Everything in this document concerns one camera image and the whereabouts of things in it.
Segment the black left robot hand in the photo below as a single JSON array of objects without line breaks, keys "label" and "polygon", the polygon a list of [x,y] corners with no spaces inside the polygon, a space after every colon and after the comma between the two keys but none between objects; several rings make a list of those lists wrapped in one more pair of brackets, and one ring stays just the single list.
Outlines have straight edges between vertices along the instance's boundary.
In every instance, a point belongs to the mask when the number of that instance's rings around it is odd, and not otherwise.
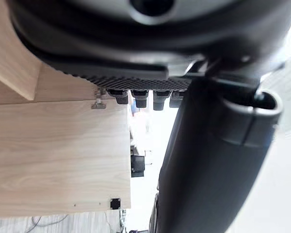
[{"label": "black left robot hand", "polygon": [[38,59],[118,104],[178,108],[149,231],[223,233],[243,206],[283,112],[261,77],[285,62],[291,0],[9,0]]}]

